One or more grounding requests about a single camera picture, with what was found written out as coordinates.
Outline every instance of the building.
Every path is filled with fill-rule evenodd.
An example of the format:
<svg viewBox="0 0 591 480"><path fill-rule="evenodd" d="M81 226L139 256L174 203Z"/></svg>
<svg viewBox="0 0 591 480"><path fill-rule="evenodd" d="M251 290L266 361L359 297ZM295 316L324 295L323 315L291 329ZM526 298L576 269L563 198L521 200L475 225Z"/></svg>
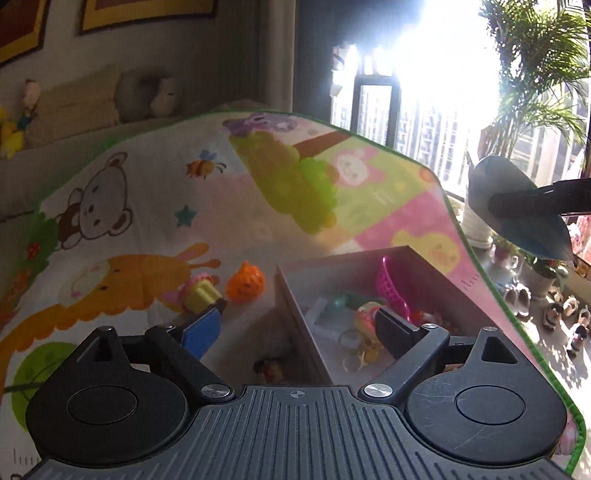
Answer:
<svg viewBox="0 0 591 480"><path fill-rule="evenodd" d="M350 83L333 98L332 124L350 128L352 99ZM385 144L389 102L389 87L363 87L359 134ZM571 107L586 124L587 104L571 101ZM468 183L465 152L469 142L478 143L478 133L470 131L470 119L462 118L457 111L425 105L420 100L405 101L403 93L394 149L429 167L444 189L462 197L466 195ZM519 137L511 160L538 186L543 186L565 178L582 148L573 140L572 133L568 141L555 129L530 129Z"/></svg>

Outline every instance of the palm plant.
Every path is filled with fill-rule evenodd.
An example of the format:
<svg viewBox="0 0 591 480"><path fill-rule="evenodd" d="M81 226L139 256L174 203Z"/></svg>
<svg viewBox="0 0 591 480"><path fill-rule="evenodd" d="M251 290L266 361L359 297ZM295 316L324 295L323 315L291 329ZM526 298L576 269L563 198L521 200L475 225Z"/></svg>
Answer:
<svg viewBox="0 0 591 480"><path fill-rule="evenodd" d="M591 21L582 9L559 0L544 10L536 0L482 0L480 15L499 54L499 109L484 131L479 154L510 158L524 130L557 128L567 140L585 144L581 120L568 103L576 92L587 101L587 53Z"/></svg>

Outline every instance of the pink plastic basket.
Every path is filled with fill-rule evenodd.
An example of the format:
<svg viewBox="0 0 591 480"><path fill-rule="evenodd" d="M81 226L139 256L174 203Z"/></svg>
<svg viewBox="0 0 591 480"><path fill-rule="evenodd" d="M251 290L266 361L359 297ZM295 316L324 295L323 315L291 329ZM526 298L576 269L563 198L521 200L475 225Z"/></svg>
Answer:
<svg viewBox="0 0 591 480"><path fill-rule="evenodd" d="M398 290L394 286L394 282L390 278L388 272L388 261L389 257L383 257L382 265L379 269L378 276L375 279L375 288L378 292L378 296L383 297L388 302L390 308L398 313L403 319L410 319L410 309L404 298L400 296Z"/></svg>

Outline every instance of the slipper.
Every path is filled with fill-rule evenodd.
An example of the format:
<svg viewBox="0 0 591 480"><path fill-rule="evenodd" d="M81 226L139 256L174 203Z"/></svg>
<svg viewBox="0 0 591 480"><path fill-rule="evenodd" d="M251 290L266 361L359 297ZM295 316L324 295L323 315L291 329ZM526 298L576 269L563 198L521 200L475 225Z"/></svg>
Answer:
<svg viewBox="0 0 591 480"><path fill-rule="evenodd" d="M571 295L564 302L563 308L564 308L563 317L570 317L579 308L579 301Z"/></svg>
<svg viewBox="0 0 591 480"><path fill-rule="evenodd" d="M591 312L589 311L589 307L585 305L584 309L581 309L579 312L579 321L578 323L587 326L591 321Z"/></svg>
<svg viewBox="0 0 591 480"><path fill-rule="evenodd" d="M555 301L557 303L564 302L564 297L562 296L562 292L560 291L560 287L551 286L550 289L548 290L548 295L550 295L550 298L552 299L552 301Z"/></svg>
<svg viewBox="0 0 591 480"><path fill-rule="evenodd" d="M566 346L566 351L569 357L574 358L577 353L581 351L585 340L589 336L589 330L586 325L575 323L570 329L569 344Z"/></svg>
<svg viewBox="0 0 591 480"><path fill-rule="evenodd" d="M546 307L544 311L544 317L542 318L542 326L550 331L555 331L557 325L562 320L562 312L564 311L560 303L551 303Z"/></svg>
<svg viewBox="0 0 591 480"><path fill-rule="evenodd" d="M507 291L503 296L503 300L505 300L505 303L511 313L513 315L517 315L517 291L513 285L507 288Z"/></svg>
<svg viewBox="0 0 591 480"><path fill-rule="evenodd" d="M524 286L521 287L522 288L517 288L517 302L515 302L515 306L517 307L517 315L520 317L529 317L531 303L530 289Z"/></svg>

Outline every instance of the cartoon bee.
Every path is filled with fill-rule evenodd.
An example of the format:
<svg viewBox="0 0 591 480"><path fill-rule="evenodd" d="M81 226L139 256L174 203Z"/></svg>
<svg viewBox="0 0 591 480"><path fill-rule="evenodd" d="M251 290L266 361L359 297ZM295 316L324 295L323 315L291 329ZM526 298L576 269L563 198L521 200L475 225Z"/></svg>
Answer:
<svg viewBox="0 0 591 480"><path fill-rule="evenodd" d="M207 176L211 175L216 169L218 169L220 173L223 173L227 166L222 162L214 162L213 160L216 157L216 153L211 153L209 150L203 150L199 154L199 160L187 163L187 176L195 178L203 177L205 180Z"/></svg>

